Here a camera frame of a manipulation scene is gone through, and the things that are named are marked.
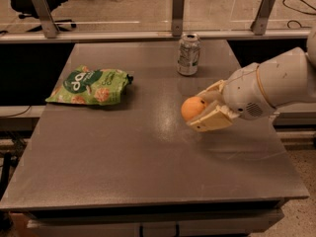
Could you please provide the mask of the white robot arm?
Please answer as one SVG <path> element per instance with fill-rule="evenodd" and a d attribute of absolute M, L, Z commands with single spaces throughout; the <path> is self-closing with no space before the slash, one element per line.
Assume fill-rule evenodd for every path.
<path fill-rule="evenodd" d="M 181 114 L 195 131 L 218 130 L 237 118 L 252 120 L 278 108 L 316 101 L 316 28 L 307 48 L 296 47 L 263 63 L 236 70 L 184 101 Z"/>

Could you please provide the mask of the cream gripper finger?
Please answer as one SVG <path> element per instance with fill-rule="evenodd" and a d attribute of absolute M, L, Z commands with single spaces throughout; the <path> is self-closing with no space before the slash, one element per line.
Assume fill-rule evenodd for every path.
<path fill-rule="evenodd" d="M 230 126 L 239 114 L 228 106 L 214 101 L 204 111 L 187 122 L 187 126 L 198 132 L 218 130 Z"/>
<path fill-rule="evenodd" d="M 205 100 L 208 104 L 217 101 L 219 103 L 223 103 L 223 88 L 225 86 L 224 80 L 219 80 L 212 85 L 208 86 L 206 89 L 202 90 L 197 94 L 198 97 L 201 97 Z"/>

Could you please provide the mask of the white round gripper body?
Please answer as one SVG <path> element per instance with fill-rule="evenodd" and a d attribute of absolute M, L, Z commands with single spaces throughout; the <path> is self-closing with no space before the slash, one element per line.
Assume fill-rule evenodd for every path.
<path fill-rule="evenodd" d="M 225 104 L 241 119 L 267 117 L 276 110 L 264 95 L 258 63 L 236 70 L 225 81 L 222 95 Z"/>

